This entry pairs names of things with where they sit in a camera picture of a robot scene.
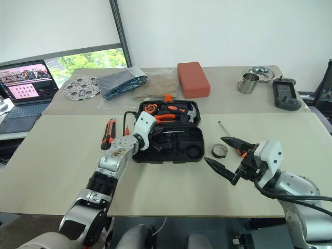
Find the window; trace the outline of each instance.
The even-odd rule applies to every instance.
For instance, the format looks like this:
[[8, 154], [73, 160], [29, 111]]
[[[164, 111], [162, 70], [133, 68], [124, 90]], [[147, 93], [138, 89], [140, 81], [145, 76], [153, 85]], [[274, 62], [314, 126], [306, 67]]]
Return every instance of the window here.
[[127, 67], [121, 48], [57, 57], [45, 62], [59, 88], [77, 68]]

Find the black tool case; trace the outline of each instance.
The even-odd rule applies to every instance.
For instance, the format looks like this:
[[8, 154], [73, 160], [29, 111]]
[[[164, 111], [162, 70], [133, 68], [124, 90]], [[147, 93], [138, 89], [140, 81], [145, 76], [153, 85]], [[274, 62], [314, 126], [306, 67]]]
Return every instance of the black tool case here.
[[[198, 162], [204, 156], [204, 139], [202, 131], [197, 127], [201, 117], [195, 101], [144, 101], [139, 106], [139, 113], [149, 104], [179, 106], [190, 109], [191, 104], [196, 109], [196, 117], [192, 122], [166, 122], [156, 123], [149, 135], [149, 148], [139, 150], [133, 159], [135, 162], [173, 163]], [[159, 111], [155, 115], [166, 114], [167, 111]]]

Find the laptop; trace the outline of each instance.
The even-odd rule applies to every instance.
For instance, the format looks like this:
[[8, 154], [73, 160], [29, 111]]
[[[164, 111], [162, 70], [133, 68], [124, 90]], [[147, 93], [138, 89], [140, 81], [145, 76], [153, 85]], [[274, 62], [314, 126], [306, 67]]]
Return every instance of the laptop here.
[[43, 60], [0, 66], [0, 90], [15, 105], [0, 134], [30, 131], [58, 89]]

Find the open tool case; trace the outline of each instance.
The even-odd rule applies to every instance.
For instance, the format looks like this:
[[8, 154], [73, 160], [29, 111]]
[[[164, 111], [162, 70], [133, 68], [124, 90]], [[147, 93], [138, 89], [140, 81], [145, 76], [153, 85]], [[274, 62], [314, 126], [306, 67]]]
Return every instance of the open tool case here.
[[146, 106], [155, 106], [155, 110], [150, 114], [156, 117], [160, 115], [174, 114], [174, 110], [169, 110], [166, 106], [176, 106], [182, 110], [191, 111], [196, 109], [196, 115], [190, 122], [189, 115], [176, 114], [174, 119], [162, 119], [157, 121], [149, 134], [149, 148], [140, 150], [133, 159], [135, 162], [162, 163], [163, 161], [173, 161], [173, 163], [197, 162], [204, 156], [204, 140], [202, 131], [197, 127], [201, 118], [198, 106], [194, 101], [144, 101], [139, 106], [139, 114], [145, 110]]

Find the white cord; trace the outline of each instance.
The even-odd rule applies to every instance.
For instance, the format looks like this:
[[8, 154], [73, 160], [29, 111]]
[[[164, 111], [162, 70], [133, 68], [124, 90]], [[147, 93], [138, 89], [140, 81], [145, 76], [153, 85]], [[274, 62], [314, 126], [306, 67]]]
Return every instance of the white cord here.
[[167, 217], [165, 216], [163, 224], [161, 225], [161, 227], [155, 233], [152, 234], [152, 236], [155, 236], [157, 233], [159, 233], [159, 231], [164, 227], [166, 220], [167, 220]]

